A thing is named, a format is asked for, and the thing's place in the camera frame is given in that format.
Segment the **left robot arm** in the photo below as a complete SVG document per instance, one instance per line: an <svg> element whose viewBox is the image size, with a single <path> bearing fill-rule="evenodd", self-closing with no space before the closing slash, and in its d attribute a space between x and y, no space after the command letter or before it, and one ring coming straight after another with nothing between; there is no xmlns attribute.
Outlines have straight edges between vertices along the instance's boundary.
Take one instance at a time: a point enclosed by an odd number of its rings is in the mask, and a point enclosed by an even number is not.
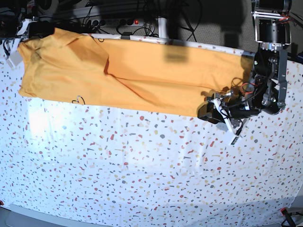
<svg viewBox="0 0 303 227"><path fill-rule="evenodd" d="M250 117L261 112L278 114L285 108L287 93L286 46L291 43L290 0L253 0L252 20L258 51L250 78L237 94L214 92L198 110L200 120L227 127L229 144L234 145Z"/></svg>

